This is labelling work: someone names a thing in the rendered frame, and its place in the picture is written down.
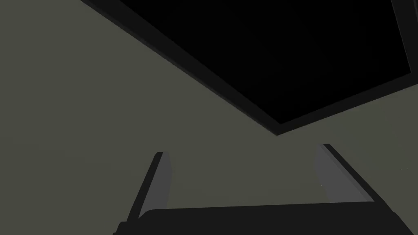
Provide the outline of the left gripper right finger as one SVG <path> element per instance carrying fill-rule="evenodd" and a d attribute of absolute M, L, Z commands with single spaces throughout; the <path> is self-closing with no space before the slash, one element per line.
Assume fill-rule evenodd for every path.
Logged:
<path fill-rule="evenodd" d="M 315 169 L 332 206 L 355 214 L 394 214 L 375 189 L 330 144 L 319 144 Z"/>

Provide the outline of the black framed window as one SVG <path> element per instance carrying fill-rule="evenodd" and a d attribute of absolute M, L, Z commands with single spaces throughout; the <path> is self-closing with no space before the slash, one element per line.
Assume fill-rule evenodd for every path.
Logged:
<path fill-rule="evenodd" d="M 418 84 L 417 0 L 81 0 L 274 135 Z"/>

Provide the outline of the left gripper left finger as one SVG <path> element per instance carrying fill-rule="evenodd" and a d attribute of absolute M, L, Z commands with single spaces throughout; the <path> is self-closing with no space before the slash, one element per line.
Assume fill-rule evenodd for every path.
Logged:
<path fill-rule="evenodd" d="M 140 218 L 147 211 L 166 209 L 171 182 L 172 167 L 169 153 L 157 152 L 133 202 L 127 222 Z"/>

